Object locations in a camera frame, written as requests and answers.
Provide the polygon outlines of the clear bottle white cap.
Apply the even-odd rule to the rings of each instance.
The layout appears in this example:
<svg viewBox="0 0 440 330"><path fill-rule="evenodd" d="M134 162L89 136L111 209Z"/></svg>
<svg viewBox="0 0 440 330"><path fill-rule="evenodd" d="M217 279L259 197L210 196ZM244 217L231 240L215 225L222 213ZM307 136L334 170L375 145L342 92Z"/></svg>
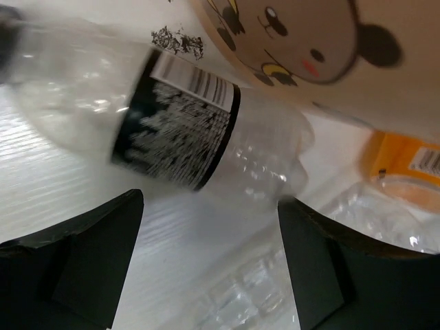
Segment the clear bottle white cap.
<svg viewBox="0 0 440 330"><path fill-rule="evenodd" d="M191 329L438 329L439 255L398 204L354 188L273 224L206 275Z"/></svg>

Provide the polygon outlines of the small black label bottle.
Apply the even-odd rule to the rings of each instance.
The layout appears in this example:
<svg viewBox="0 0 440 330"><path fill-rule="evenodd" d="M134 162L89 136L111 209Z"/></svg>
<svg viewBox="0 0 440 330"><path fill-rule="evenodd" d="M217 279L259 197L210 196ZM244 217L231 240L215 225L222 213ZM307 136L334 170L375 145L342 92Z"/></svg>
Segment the small black label bottle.
<svg viewBox="0 0 440 330"><path fill-rule="evenodd" d="M302 114L104 25L2 5L1 68L31 125L91 159L245 207L307 184Z"/></svg>

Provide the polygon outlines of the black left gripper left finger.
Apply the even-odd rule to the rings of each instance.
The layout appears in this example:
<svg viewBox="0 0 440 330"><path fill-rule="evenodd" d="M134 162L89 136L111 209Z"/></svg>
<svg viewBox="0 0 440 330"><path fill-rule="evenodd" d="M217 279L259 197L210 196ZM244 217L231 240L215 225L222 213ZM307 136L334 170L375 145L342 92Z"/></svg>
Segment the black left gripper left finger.
<svg viewBox="0 0 440 330"><path fill-rule="evenodd" d="M111 329L144 211L139 189L1 244L2 329Z"/></svg>

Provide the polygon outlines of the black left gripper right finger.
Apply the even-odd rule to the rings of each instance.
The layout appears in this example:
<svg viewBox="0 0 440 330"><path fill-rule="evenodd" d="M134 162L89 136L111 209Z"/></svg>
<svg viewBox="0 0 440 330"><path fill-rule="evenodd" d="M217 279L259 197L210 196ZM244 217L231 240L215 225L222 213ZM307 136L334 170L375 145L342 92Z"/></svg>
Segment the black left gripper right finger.
<svg viewBox="0 0 440 330"><path fill-rule="evenodd" d="M302 329L438 329L439 256L378 241L303 202L278 203Z"/></svg>

